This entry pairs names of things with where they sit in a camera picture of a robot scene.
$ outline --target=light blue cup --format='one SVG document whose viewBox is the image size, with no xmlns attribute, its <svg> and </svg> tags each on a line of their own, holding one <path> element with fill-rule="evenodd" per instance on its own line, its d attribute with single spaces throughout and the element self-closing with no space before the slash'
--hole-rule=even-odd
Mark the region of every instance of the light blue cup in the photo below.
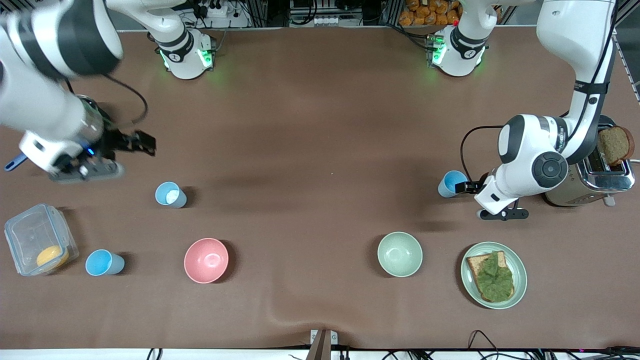
<svg viewBox="0 0 640 360">
<path fill-rule="evenodd" d="M 160 205 L 171 206 L 172 208 L 181 208 L 187 203 L 187 195 L 182 189 L 171 181 L 160 184 L 156 189 L 156 201 Z"/>
<path fill-rule="evenodd" d="M 86 272 L 91 276 L 114 275 L 124 268 L 124 259 L 109 250 L 96 250 L 84 263 Z"/>
<path fill-rule="evenodd" d="M 457 170 L 451 170 L 444 174 L 444 177 L 438 185 L 438 193 L 442 197 L 456 196 L 456 184 L 468 181 L 467 176 Z"/>
</svg>

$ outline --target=container lid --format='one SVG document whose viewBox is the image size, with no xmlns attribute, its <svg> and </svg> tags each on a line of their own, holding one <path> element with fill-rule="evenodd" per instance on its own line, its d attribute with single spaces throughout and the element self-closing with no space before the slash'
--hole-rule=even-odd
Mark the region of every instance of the container lid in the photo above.
<svg viewBox="0 0 640 360">
<path fill-rule="evenodd" d="M 18 273 L 25 276 L 38 275 L 52 270 L 63 258 L 68 257 L 67 227 L 64 219 L 54 207 L 38 204 L 13 217 L 4 225 L 4 235 L 9 243 L 11 255 Z M 50 247 L 59 247 L 40 259 L 38 255 Z"/>
</svg>

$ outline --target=toast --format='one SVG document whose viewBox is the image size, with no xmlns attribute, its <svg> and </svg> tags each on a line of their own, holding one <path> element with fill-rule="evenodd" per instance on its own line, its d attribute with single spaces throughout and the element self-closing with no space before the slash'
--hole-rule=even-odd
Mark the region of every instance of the toast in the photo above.
<svg viewBox="0 0 640 360">
<path fill-rule="evenodd" d="M 598 133 L 598 148 L 607 164 L 616 166 L 633 156 L 636 145 L 629 130 L 614 126 Z"/>
<path fill-rule="evenodd" d="M 480 270 L 482 270 L 483 261 L 487 260 L 490 256 L 491 254 L 484 254 L 478 256 L 470 256 L 469 258 L 467 258 L 467 263 L 469 264 L 469 268 L 471 269 L 471 274 L 473 274 L 474 276 L 474 282 L 476 283 L 476 286 L 478 274 L 480 273 Z M 504 257 L 504 251 L 498 251 L 498 266 L 501 268 L 507 267 L 507 259 Z M 509 299 L 513 296 L 514 293 L 515 288 L 512 286 L 511 293 L 509 294 Z M 492 302 L 491 300 L 484 297 L 481 291 L 480 296 L 482 296 L 482 299 L 484 301 Z"/>
</svg>

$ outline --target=clear plastic container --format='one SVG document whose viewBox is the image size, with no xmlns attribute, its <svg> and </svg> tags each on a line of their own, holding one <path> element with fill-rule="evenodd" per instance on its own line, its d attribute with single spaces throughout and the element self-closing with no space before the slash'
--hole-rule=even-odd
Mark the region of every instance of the clear plastic container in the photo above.
<svg viewBox="0 0 640 360">
<path fill-rule="evenodd" d="M 18 274 L 48 274 L 78 257 L 78 249 L 64 215 L 53 206 L 38 204 L 7 221 L 4 235 Z"/>
</svg>

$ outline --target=brown tabletop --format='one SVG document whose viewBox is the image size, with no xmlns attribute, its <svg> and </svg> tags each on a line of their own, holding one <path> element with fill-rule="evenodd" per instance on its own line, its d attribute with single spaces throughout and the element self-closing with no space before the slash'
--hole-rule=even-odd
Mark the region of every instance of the brown tabletop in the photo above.
<svg viewBox="0 0 640 360">
<path fill-rule="evenodd" d="M 165 72 L 143 33 L 122 40 L 115 77 L 147 97 L 140 129 L 157 138 L 157 156 L 119 154 L 123 178 L 85 184 L 52 183 L 31 163 L 0 172 L 0 222 L 45 202 L 64 211 L 81 252 L 29 278 L 0 246 L 0 347 L 281 347 L 319 327 L 368 348 L 466 347 L 474 329 L 502 348 L 640 342 L 640 192 L 614 208 L 528 197 L 528 220 L 483 222 L 473 198 L 436 191 L 461 168 L 471 127 L 566 110 L 573 72 L 535 29 L 496 29 L 484 62 L 460 79 L 427 68 L 390 29 L 230 32 L 215 71 L 193 81 Z M 105 79 L 74 86 L 120 122 L 141 110 Z M 604 114 L 638 134 L 638 109 L 618 60 Z M 468 139 L 473 177 L 499 165 L 497 135 Z M 1 131 L 5 160 L 19 138 Z M 187 190 L 188 208 L 156 204 L 163 181 Z M 424 249 L 409 278 L 377 263 L 392 231 Z M 232 264 L 199 285 L 182 260 L 205 237 L 224 240 Z M 459 280 L 463 252 L 489 240 L 529 275 L 524 299 L 504 311 L 475 304 Z M 100 248 L 125 254 L 123 275 L 86 274 Z"/>
</svg>

